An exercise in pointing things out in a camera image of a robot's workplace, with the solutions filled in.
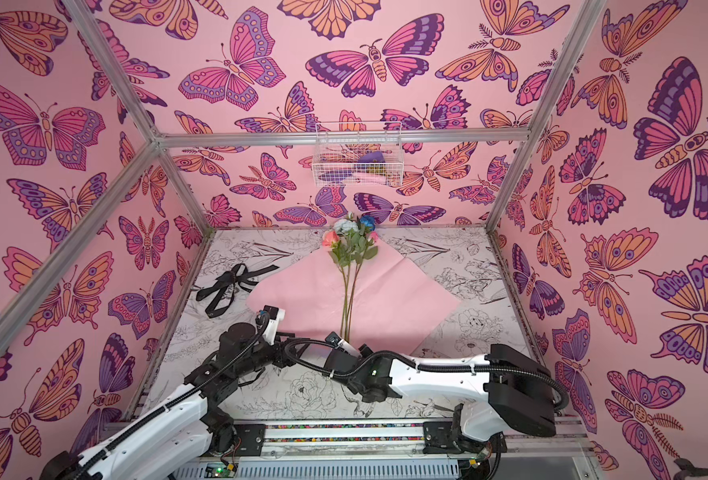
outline wire basket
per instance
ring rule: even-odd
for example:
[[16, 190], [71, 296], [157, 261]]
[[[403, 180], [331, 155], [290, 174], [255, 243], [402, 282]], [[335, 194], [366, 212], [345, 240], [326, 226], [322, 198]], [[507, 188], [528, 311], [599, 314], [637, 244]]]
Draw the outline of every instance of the wire basket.
[[401, 187], [405, 171], [401, 124], [362, 121], [357, 123], [360, 130], [340, 131], [344, 123], [317, 123], [314, 157], [311, 159], [315, 185]]

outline pink rose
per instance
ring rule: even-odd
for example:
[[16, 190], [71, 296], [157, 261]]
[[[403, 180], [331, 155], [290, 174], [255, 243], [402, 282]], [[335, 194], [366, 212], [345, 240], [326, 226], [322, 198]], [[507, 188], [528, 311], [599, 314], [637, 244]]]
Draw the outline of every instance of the pink rose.
[[340, 237], [333, 230], [330, 230], [321, 238], [321, 244], [323, 246], [333, 246], [333, 244], [337, 244], [339, 241]]

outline pink wrapping paper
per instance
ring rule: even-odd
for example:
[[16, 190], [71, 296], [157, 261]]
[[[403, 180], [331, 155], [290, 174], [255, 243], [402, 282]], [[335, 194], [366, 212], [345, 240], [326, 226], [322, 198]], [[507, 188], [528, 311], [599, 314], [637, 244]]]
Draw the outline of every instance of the pink wrapping paper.
[[[410, 353], [458, 303], [416, 264], [379, 241], [378, 255], [364, 262], [357, 279], [351, 344]], [[320, 340], [331, 331], [339, 332], [343, 277], [327, 249], [261, 280], [247, 306], [260, 310], [263, 305], [286, 310], [279, 325], [282, 332]]]

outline black ribbon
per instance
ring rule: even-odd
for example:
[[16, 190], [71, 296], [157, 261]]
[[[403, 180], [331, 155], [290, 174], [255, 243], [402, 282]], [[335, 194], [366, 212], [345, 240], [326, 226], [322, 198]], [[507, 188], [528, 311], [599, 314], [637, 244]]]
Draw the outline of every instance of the black ribbon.
[[[203, 288], [198, 291], [196, 293], [196, 301], [201, 302], [202, 300], [205, 300], [205, 298], [207, 298], [208, 296], [212, 295], [214, 292], [217, 292], [215, 293], [215, 298], [213, 299], [213, 301], [210, 302], [209, 305], [207, 305], [207, 308], [205, 308], [205, 313], [207, 313], [207, 317], [209, 318], [221, 316], [223, 313], [225, 313], [226, 310], [229, 309], [231, 304], [234, 302], [234, 296], [239, 290], [239, 287], [242, 287], [248, 292], [252, 292], [253, 289], [246, 287], [245, 284], [250, 286], [255, 286], [258, 284], [257, 281], [248, 279], [253, 278], [253, 276], [267, 274], [268, 272], [272, 272], [278, 268], [279, 267], [276, 265], [269, 265], [260, 270], [250, 272], [249, 270], [247, 270], [247, 266], [245, 264], [236, 264], [231, 270], [225, 272], [217, 279], [215, 279], [215, 284], [213, 286]], [[223, 296], [225, 295], [225, 292], [229, 289], [229, 287], [231, 288], [231, 300], [229, 300], [229, 304], [224, 307], [217, 308], [218, 303], [220, 303], [220, 301], [223, 299]]]

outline table surface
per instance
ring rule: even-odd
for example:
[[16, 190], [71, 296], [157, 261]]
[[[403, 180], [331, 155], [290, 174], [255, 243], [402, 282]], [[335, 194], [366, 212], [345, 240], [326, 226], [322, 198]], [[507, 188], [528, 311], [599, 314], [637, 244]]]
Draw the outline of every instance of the table surface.
[[[246, 264], [250, 270], [267, 265], [289, 266], [319, 248], [323, 233], [324, 230], [221, 230], [210, 246], [195, 288], [211, 286], [215, 277], [238, 263]], [[382, 228], [378, 234], [461, 300], [458, 308], [411, 353], [413, 356], [473, 356], [486, 353], [491, 343], [505, 343], [529, 355], [481, 227]], [[243, 290], [238, 292], [231, 308], [214, 319], [207, 318], [204, 312], [212, 297], [203, 302], [197, 302], [195, 295], [189, 297], [147, 406], [155, 406], [172, 393], [185, 375], [217, 350], [221, 332], [234, 322], [253, 321], [255, 312], [245, 305], [247, 295]], [[313, 352], [304, 354], [304, 359], [314, 361]], [[315, 361], [324, 363], [322, 357]], [[456, 398], [439, 395], [363, 403], [339, 383], [296, 365], [283, 370], [269, 366], [257, 382], [239, 389], [221, 408], [240, 419], [410, 418], [450, 417], [457, 403]]]

